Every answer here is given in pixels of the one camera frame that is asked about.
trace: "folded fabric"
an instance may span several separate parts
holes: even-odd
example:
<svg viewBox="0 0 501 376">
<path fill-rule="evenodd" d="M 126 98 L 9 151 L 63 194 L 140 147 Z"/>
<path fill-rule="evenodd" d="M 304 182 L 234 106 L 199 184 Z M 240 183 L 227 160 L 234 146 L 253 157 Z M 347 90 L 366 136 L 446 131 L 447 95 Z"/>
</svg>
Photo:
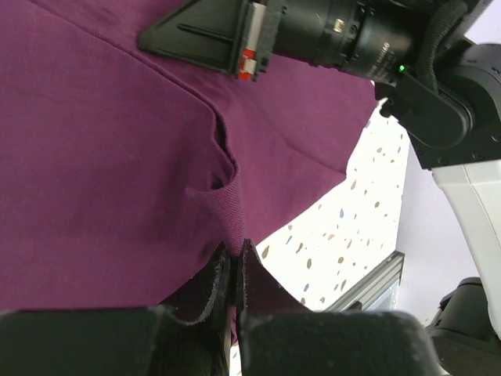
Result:
<svg viewBox="0 0 501 376">
<path fill-rule="evenodd" d="M 143 306 L 345 178 L 373 87 L 140 52 L 181 0 L 0 3 L 0 309 Z"/>
</svg>

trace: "speckled table surface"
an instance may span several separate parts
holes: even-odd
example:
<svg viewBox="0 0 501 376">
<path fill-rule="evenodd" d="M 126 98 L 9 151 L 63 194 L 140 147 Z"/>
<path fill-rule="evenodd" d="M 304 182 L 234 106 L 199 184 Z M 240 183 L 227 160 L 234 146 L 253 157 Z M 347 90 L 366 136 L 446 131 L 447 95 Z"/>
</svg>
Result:
<svg viewBox="0 0 501 376">
<path fill-rule="evenodd" d="M 376 109 L 347 179 L 258 245 L 264 266 L 308 308 L 327 308 L 395 250 L 408 154 L 408 136 Z M 237 346 L 231 359 L 230 375 L 241 374 Z"/>
</svg>

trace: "brown speckle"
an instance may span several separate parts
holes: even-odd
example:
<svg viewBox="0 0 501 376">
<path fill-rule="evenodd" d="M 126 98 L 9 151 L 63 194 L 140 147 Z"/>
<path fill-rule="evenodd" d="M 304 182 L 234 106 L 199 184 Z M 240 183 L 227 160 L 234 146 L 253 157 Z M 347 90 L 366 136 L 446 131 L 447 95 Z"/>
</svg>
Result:
<svg viewBox="0 0 501 376">
<path fill-rule="evenodd" d="M 266 257 L 268 257 L 268 252 L 269 252 L 269 246 L 265 248 L 265 250 L 261 254 L 261 257 L 266 259 Z"/>
</svg>

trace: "maroon cloth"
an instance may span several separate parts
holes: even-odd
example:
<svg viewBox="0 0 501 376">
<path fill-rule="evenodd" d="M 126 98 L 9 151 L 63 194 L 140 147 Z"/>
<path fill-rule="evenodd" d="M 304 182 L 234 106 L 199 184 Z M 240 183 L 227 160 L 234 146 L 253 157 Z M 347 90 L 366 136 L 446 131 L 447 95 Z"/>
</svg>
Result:
<svg viewBox="0 0 501 376">
<path fill-rule="evenodd" d="M 372 85 L 138 51 L 180 2 L 0 2 L 0 309 L 157 303 L 345 178 Z"/>
</svg>

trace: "black cable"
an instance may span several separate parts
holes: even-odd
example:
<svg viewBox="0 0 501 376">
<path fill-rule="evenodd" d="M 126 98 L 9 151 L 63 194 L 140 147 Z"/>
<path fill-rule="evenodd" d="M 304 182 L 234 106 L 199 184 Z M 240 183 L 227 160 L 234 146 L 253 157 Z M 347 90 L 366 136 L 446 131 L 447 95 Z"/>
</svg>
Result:
<svg viewBox="0 0 501 376">
<path fill-rule="evenodd" d="M 468 12 L 463 0 L 451 0 L 442 5 L 431 17 L 424 34 L 424 42 L 416 62 L 417 78 L 434 92 L 438 92 L 434 72 L 435 56 L 439 45 L 459 20 Z"/>
</svg>

